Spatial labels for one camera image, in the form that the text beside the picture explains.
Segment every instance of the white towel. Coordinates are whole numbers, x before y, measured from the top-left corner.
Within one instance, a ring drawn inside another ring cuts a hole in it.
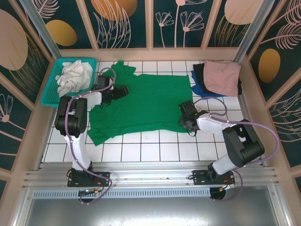
[[[57,76],[57,92],[59,97],[69,92],[79,92],[82,89],[89,88],[93,69],[89,63],[82,63],[77,60],[74,63],[63,63],[62,75]]]

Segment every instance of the black cloth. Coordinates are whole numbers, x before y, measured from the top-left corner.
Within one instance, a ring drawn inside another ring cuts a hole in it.
[[[193,69],[194,69],[194,72],[196,74],[197,82],[200,85],[200,87],[202,88],[204,93],[214,93],[214,92],[211,92],[211,91],[207,90],[207,88],[205,86],[205,83],[204,83],[204,66],[205,66],[205,64],[193,65]],[[238,78],[237,88],[238,88],[238,95],[241,95],[243,90],[241,88],[240,78]]]

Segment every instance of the plastic basket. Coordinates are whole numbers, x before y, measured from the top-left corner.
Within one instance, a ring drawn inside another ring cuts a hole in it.
[[[92,59],[92,58],[60,58],[60,59],[57,59],[52,68],[51,74],[49,76],[45,90],[42,95],[42,99],[41,99],[42,105],[58,108],[58,104],[60,102],[60,97],[58,96],[58,93],[57,93],[58,84],[55,80],[55,77],[57,75],[59,75],[59,76],[62,75],[62,69],[64,68],[64,66],[63,66],[64,62],[73,63],[77,60],[81,60],[83,63],[88,62],[91,65],[91,67],[93,69],[93,73],[91,76],[90,86],[89,86],[89,88],[83,89],[77,93],[67,93],[66,96],[70,96],[70,97],[76,96],[78,94],[87,92],[92,88],[94,77],[95,77],[96,66],[97,66],[96,59]]]

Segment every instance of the stack of folded clothes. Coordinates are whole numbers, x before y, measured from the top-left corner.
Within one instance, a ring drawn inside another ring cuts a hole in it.
[[[210,61],[193,65],[192,91],[201,97],[237,97],[241,95],[240,65],[231,61]]]

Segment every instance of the pink cloth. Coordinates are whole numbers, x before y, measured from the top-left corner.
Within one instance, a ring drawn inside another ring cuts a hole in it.
[[[239,64],[210,60],[204,64],[204,84],[209,91],[229,97],[238,96]]]

